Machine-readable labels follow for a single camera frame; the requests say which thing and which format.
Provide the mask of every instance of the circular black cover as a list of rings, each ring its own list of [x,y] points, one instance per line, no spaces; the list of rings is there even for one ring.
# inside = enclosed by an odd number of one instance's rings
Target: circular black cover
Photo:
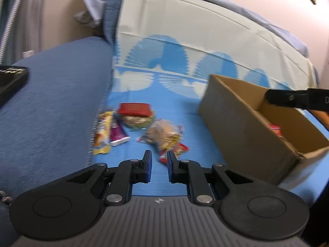
[[[99,202],[90,191],[66,182],[20,195],[10,208],[10,220],[28,238],[59,240],[86,230],[99,212]]]
[[[300,234],[309,218],[305,202],[265,182],[230,187],[219,214],[236,232],[257,240],[282,240]]]

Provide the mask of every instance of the silver rivet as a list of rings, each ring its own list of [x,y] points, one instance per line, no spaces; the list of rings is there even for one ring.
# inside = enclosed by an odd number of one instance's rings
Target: silver rivet
[[[199,195],[196,197],[196,200],[200,203],[210,203],[212,202],[213,198],[209,195]]]
[[[122,201],[122,196],[119,194],[111,194],[107,196],[106,199],[108,202],[111,203],[119,203],[120,201]]]

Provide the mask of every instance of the red package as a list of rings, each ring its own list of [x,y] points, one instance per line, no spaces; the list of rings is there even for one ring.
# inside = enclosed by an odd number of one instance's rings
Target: red package
[[[146,103],[121,103],[118,114],[149,117],[152,115],[150,105]]]
[[[269,127],[276,133],[277,136],[282,137],[281,135],[281,127],[277,125],[270,124]]]
[[[177,143],[173,148],[172,151],[174,151],[176,157],[178,157],[179,155],[181,155],[184,152],[189,151],[190,148],[181,144],[181,143]],[[164,151],[161,153],[160,155],[160,161],[163,163],[167,163],[167,151]]]

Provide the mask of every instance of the purple package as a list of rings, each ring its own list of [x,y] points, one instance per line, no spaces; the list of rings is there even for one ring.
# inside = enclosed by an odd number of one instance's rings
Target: purple package
[[[113,147],[128,142],[130,140],[130,136],[127,135],[127,133],[117,122],[115,117],[113,117],[112,119],[110,139],[110,144]]]

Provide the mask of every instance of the cardboard box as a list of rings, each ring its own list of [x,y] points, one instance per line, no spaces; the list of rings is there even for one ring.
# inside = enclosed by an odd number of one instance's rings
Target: cardboard box
[[[266,91],[211,75],[199,113],[230,167],[272,184],[291,174],[292,188],[302,181],[299,172],[328,153],[329,141],[298,109],[265,101]],[[283,137],[269,124],[280,126]]]

